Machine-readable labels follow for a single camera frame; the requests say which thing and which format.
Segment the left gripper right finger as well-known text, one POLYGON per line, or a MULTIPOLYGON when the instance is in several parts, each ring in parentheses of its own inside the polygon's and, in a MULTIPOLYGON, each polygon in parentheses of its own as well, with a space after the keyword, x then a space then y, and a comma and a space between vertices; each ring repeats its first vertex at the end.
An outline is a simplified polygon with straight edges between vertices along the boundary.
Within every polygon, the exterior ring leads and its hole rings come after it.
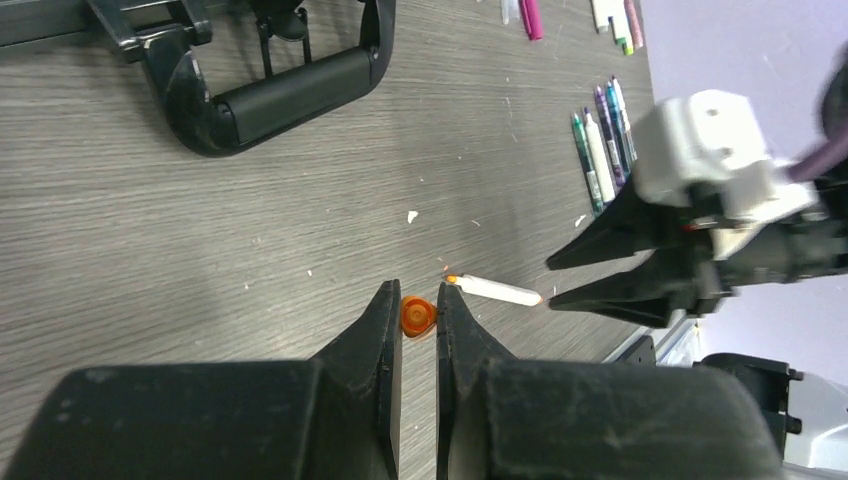
POLYGON ((712 368, 521 359, 437 300, 441 479, 779 479, 757 404, 712 368))

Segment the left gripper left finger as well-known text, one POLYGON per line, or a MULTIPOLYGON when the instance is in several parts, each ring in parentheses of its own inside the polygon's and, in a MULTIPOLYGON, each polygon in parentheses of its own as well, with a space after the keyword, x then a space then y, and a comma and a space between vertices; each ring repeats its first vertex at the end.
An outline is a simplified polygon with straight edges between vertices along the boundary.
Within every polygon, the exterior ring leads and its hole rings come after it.
POLYGON ((9 479, 395 479, 398 281, 300 360, 100 366, 67 374, 9 479))

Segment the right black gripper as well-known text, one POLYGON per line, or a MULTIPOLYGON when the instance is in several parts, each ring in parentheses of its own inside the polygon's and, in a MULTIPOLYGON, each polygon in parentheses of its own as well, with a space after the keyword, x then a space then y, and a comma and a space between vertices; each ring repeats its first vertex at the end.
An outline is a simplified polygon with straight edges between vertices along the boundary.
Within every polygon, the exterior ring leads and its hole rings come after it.
POLYGON ((650 328, 667 327, 675 311, 688 317, 714 312, 731 288, 722 279, 713 235, 741 222, 725 214, 717 185, 698 181, 684 193, 688 204, 670 213, 668 206, 644 201, 634 177, 628 179, 605 210, 545 264, 566 270, 657 248, 654 254, 630 271, 554 296, 549 307, 650 328))

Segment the purple cap white marker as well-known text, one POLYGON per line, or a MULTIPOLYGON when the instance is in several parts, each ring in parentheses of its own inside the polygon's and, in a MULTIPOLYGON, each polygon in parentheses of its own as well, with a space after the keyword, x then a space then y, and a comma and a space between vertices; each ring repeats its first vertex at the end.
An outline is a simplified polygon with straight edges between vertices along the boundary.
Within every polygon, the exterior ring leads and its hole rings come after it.
POLYGON ((592 163, 598 177, 598 183, 602 201, 609 204, 615 199, 616 186, 610 165, 608 163, 605 143, 599 128, 599 125, 594 120, 593 115, 588 107, 583 110, 584 114, 584 130, 589 146, 589 152, 592 158, 592 163))

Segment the dark purple marker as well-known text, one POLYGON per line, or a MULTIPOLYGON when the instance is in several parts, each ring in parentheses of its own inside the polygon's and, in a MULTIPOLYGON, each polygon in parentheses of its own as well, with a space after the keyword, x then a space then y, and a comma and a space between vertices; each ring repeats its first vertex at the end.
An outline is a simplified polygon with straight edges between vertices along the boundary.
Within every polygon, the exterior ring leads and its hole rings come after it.
POLYGON ((626 183, 626 177, 622 169, 618 147, 613 134, 605 90, 600 85, 595 86, 594 101, 598 113, 600 129, 609 158, 609 164, 612 169, 613 181, 618 188, 621 188, 626 183))

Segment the dark green marker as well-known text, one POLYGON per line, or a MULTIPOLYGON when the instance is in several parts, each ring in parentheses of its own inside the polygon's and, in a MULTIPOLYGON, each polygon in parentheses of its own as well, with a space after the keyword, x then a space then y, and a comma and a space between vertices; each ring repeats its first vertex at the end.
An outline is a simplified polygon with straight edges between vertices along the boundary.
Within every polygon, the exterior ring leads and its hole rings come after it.
POLYGON ((577 112, 572 113, 572 133, 574 136, 579 161, 585 176, 593 215, 598 217, 604 209, 600 186, 593 168, 583 122, 577 112))

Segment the small orange pen cap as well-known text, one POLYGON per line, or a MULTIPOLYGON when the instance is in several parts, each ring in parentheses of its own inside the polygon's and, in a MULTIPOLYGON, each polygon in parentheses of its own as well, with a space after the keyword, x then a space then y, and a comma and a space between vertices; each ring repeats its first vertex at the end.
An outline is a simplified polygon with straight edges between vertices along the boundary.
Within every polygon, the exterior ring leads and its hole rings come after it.
POLYGON ((405 296, 401 299, 400 326, 407 338, 417 338, 427 334, 437 324, 438 310, 428 300, 419 296, 405 296))

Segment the orange cap white marker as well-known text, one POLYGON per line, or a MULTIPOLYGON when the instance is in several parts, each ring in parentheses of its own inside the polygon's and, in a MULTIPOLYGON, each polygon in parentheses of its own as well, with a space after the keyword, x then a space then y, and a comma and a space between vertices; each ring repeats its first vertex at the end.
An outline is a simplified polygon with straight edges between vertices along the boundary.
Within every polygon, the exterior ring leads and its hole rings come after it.
POLYGON ((544 298, 534 290, 473 275, 446 275, 445 281, 466 294, 486 299, 522 306, 536 306, 544 301, 544 298))

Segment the magenta cap white marker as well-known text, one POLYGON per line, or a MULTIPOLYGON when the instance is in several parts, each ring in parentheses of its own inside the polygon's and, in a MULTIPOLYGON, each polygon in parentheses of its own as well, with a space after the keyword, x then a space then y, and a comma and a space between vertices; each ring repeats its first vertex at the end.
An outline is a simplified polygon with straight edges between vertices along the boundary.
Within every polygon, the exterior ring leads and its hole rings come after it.
POLYGON ((626 103, 618 79, 615 76, 612 76, 611 81, 617 99, 623 140, 629 155, 628 164, 632 165, 638 159, 638 155, 633 143, 631 124, 626 110, 626 103))

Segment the green cap white marker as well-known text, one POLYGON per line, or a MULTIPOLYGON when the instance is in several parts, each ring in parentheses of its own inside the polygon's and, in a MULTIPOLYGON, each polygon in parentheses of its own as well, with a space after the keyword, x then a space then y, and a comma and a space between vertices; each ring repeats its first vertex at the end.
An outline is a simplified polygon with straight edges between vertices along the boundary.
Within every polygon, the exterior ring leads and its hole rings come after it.
POLYGON ((608 0, 608 20, 617 45, 629 45, 630 28, 623 0, 608 0))

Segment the small magenta pen cap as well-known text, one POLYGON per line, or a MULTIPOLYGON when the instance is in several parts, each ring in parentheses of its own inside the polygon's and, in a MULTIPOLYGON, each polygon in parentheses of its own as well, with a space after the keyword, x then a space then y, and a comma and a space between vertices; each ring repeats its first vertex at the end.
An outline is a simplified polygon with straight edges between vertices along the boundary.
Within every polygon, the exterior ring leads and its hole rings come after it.
POLYGON ((544 28, 537 0, 519 0, 519 10, 528 39, 538 41, 544 37, 544 28))

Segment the light blue marker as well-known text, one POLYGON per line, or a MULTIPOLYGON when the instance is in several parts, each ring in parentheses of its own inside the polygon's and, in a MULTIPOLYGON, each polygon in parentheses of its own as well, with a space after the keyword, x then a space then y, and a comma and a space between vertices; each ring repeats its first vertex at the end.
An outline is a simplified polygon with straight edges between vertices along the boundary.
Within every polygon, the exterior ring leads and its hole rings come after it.
POLYGON ((607 82, 605 90, 607 110, 609 113, 609 118, 614 132, 614 136, 617 142, 620 162, 624 170, 624 175, 628 177, 631 172, 631 154, 625 140, 618 96, 611 81, 607 82))

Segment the lime green cap marker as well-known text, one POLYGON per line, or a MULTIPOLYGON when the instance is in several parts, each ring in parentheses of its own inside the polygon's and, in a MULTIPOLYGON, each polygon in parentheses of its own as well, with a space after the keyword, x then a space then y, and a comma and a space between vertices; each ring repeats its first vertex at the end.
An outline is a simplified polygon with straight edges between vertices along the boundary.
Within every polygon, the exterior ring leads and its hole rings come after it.
POLYGON ((634 53, 632 48, 632 40, 629 29, 629 23, 624 8, 625 0, 617 0, 615 2, 615 15, 613 17, 613 26, 616 30, 615 36, 618 44, 622 46, 625 55, 630 56, 634 53))

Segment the pink marker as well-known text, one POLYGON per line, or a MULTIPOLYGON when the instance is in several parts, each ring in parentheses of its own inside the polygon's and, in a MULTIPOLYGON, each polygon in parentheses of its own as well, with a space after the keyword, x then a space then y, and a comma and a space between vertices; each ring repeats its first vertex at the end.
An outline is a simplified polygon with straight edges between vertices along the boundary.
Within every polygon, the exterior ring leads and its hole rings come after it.
POLYGON ((634 0, 625 0, 624 8, 627 15, 632 40, 632 48, 638 50, 644 47, 644 35, 639 14, 634 0))

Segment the clear light blue pen cap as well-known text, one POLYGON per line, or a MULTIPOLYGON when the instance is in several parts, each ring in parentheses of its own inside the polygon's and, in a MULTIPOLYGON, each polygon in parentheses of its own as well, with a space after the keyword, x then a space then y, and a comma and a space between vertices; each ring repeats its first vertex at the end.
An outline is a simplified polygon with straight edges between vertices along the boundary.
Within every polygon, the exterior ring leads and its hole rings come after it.
POLYGON ((511 21, 521 18, 518 0, 500 0, 500 11, 503 25, 509 25, 511 21))

